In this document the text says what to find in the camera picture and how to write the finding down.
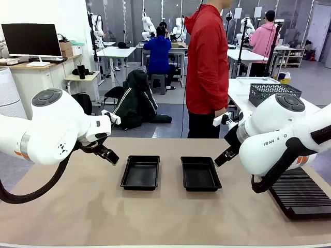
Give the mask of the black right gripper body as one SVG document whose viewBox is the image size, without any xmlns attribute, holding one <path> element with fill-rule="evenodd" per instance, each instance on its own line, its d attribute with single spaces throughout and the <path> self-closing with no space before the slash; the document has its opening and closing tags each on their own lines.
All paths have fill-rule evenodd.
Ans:
<svg viewBox="0 0 331 248">
<path fill-rule="evenodd" d="M 241 141 L 237 137 L 237 129 L 239 125 L 236 124 L 234 127 L 232 127 L 228 133 L 224 136 L 224 139 L 227 141 L 227 143 L 230 145 L 230 148 L 234 151 L 239 151 L 239 148 L 241 146 Z"/>
</svg>

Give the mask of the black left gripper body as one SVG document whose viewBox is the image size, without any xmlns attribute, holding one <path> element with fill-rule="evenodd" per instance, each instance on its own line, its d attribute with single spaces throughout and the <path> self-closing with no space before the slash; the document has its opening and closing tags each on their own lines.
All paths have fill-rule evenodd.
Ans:
<svg viewBox="0 0 331 248">
<path fill-rule="evenodd" d="M 105 155 L 107 154 L 107 147 L 103 145 L 107 138 L 98 139 L 88 145 L 82 145 L 81 150 L 85 153 L 94 153 L 95 155 Z"/>
</svg>

